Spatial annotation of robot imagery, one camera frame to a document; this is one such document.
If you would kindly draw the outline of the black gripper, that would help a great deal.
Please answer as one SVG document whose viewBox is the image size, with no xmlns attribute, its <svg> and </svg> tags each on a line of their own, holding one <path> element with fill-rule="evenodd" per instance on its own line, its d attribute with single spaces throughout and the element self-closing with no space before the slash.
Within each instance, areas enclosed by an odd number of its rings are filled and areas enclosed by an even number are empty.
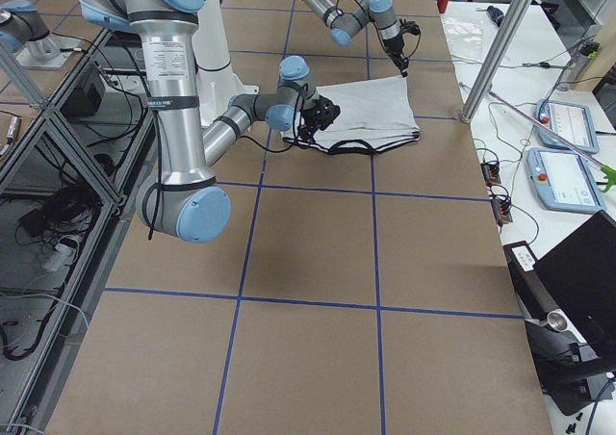
<svg viewBox="0 0 616 435">
<path fill-rule="evenodd" d="M 404 54 L 404 35 L 421 37 L 421 29 L 416 21 L 399 19 L 382 30 L 382 47 L 386 55 L 398 67 L 403 78 L 408 76 L 409 56 Z"/>
<path fill-rule="evenodd" d="M 338 105 L 321 95 L 312 107 L 300 110 L 303 122 L 298 128 L 298 137 L 302 141 L 312 141 L 315 134 L 327 129 L 340 113 L 341 108 Z"/>
</svg>

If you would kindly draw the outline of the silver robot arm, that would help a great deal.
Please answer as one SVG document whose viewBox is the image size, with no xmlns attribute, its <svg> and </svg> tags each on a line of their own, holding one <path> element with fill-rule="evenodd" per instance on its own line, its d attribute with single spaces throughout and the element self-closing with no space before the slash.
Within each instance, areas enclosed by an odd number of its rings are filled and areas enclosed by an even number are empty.
<svg viewBox="0 0 616 435">
<path fill-rule="evenodd" d="M 403 78 L 408 76 L 410 58 L 421 41 L 421 29 L 415 21 L 398 16 L 393 0 L 300 1 L 323 22 L 339 46 L 349 45 L 372 25 L 383 52 Z"/>
<path fill-rule="evenodd" d="M 299 56 L 285 58 L 272 94 L 239 94 L 208 128 L 201 124 L 193 35 L 207 0 L 80 0 L 83 17 L 141 39 L 147 103 L 158 137 L 158 168 L 138 191 L 137 212 L 151 232 L 207 243 L 225 228 L 228 194 L 212 170 L 256 121 L 305 140 L 340 115 L 319 94 Z"/>
</svg>

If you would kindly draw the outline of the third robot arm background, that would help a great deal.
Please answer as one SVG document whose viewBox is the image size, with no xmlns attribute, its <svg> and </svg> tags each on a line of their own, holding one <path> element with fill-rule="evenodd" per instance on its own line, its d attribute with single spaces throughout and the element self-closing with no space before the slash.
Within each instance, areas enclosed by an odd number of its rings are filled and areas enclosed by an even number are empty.
<svg viewBox="0 0 616 435">
<path fill-rule="evenodd" d="M 1 5 L 1 46 L 14 54 L 27 42 L 47 38 L 50 31 L 35 5 L 28 0 L 11 0 Z"/>
</svg>

